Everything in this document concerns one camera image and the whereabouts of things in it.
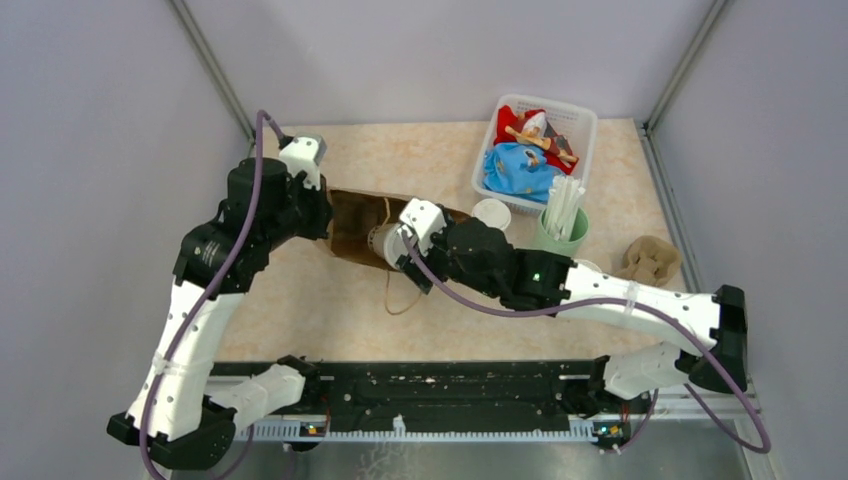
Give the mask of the brown paper bag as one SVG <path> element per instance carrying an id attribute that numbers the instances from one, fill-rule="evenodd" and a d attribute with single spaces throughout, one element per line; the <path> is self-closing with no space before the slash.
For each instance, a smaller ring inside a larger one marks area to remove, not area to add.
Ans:
<path id="1" fill-rule="evenodd" d="M 411 244 L 432 274 L 446 281 L 456 270 L 449 258 L 446 236 L 469 215 L 416 197 L 331 189 L 333 209 L 325 241 L 332 256 L 351 263 L 398 273 L 420 295 L 433 287 L 406 248 Z"/>

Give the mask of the white cup lid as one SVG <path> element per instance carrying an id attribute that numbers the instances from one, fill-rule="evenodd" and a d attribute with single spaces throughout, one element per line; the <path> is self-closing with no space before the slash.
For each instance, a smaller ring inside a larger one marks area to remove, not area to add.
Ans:
<path id="1" fill-rule="evenodd" d="M 472 208 L 471 215 L 486 226 L 501 231 L 506 231 L 512 220 L 509 207 L 495 198 L 485 198 L 477 202 Z"/>

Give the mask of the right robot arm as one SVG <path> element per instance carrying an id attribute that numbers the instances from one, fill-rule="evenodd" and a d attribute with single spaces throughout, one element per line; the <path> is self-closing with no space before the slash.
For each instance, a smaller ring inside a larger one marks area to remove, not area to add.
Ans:
<path id="1" fill-rule="evenodd" d="M 423 229 L 400 223 L 393 266 L 423 292 L 503 318 L 585 319 L 657 338 L 594 362 L 589 404 L 612 412 L 644 392 L 677 385 L 742 395 L 748 390 L 744 293 L 681 293 L 593 271 L 547 251 L 518 249 L 477 220 Z"/>

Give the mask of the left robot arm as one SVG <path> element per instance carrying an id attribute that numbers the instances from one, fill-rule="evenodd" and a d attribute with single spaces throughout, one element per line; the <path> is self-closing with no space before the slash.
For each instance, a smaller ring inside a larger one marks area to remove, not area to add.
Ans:
<path id="1" fill-rule="evenodd" d="M 206 387 L 223 333 L 272 251 L 295 237 L 326 238 L 331 216 L 317 161 L 246 159 L 229 173 L 215 217 L 184 237 L 145 381 L 107 426 L 110 436 L 140 449 L 151 478 L 210 469 L 236 434 L 270 413 L 317 407 L 321 388 L 293 358 L 221 393 Z"/>

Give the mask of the blue snack packet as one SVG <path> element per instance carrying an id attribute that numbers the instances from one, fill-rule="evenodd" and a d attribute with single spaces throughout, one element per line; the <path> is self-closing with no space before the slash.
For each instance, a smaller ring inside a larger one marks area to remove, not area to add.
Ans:
<path id="1" fill-rule="evenodd" d="M 556 176 L 541 149 L 518 143 L 494 145 L 483 158 L 483 186 L 492 192 L 546 203 Z"/>

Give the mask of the green straw holder cup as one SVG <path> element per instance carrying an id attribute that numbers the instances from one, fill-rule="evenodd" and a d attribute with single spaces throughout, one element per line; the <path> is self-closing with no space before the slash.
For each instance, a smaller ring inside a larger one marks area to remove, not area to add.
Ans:
<path id="1" fill-rule="evenodd" d="M 551 235 L 545 228 L 546 215 L 547 211 L 543 210 L 537 217 L 537 225 L 530 248 L 575 258 L 589 233 L 590 223 L 586 212 L 580 208 L 577 211 L 571 233 L 562 234 L 559 237 Z"/>

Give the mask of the white plastic basket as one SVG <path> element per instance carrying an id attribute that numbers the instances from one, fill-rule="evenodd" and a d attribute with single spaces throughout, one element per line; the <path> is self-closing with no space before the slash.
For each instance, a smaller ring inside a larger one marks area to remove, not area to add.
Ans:
<path id="1" fill-rule="evenodd" d="M 556 178 L 588 186 L 597 123 L 593 111 L 573 104 L 501 97 L 473 168 L 472 188 L 519 212 L 542 211 Z"/>

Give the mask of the red snack packet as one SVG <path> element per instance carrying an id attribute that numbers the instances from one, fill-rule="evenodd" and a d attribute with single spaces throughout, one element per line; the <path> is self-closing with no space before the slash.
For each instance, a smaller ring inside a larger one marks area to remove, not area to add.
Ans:
<path id="1" fill-rule="evenodd" d="M 531 109 L 515 113 L 508 106 L 496 112 L 494 145 L 518 143 L 542 150 L 547 163 L 566 175 L 571 175 L 580 157 L 571 147 L 569 139 L 559 134 L 547 119 L 544 109 Z"/>

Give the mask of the brown cardboard cup carrier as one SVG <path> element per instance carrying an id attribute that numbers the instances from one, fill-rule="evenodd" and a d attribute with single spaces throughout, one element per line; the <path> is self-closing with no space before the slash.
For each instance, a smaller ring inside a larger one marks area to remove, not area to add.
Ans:
<path id="1" fill-rule="evenodd" d="M 680 271 L 683 257 L 671 243 L 651 235 L 634 240 L 623 254 L 618 278 L 662 287 Z"/>

